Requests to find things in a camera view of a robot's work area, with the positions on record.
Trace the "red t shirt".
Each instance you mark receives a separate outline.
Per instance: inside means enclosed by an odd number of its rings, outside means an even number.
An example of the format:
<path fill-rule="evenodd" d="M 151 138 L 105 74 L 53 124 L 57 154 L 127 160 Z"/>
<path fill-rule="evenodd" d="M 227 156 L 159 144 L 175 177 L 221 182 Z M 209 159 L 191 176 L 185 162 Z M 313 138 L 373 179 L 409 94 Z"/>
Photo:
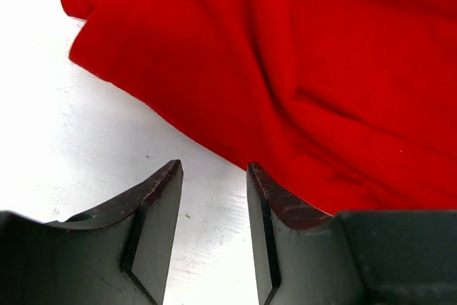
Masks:
<path fill-rule="evenodd" d="M 61 0 L 75 64 L 328 212 L 456 207 L 456 0 Z"/>

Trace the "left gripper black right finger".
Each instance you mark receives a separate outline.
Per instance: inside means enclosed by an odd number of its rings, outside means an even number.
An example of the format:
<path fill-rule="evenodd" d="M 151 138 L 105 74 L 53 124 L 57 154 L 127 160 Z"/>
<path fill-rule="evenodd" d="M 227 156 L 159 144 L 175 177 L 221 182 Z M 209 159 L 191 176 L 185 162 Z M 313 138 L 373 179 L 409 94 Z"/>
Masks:
<path fill-rule="evenodd" d="M 454 210 L 331 216 L 257 163 L 246 174 L 260 304 L 456 302 Z"/>

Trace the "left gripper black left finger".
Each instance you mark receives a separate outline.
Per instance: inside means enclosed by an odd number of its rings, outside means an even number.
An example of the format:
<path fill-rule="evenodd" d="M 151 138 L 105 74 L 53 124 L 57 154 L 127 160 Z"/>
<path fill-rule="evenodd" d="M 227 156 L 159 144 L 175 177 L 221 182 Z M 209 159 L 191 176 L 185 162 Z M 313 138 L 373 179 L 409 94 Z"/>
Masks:
<path fill-rule="evenodd" d="M 66 221 L 1 213 L 3 304 L 162 304 L 184 173 L 172 160 Z"/>

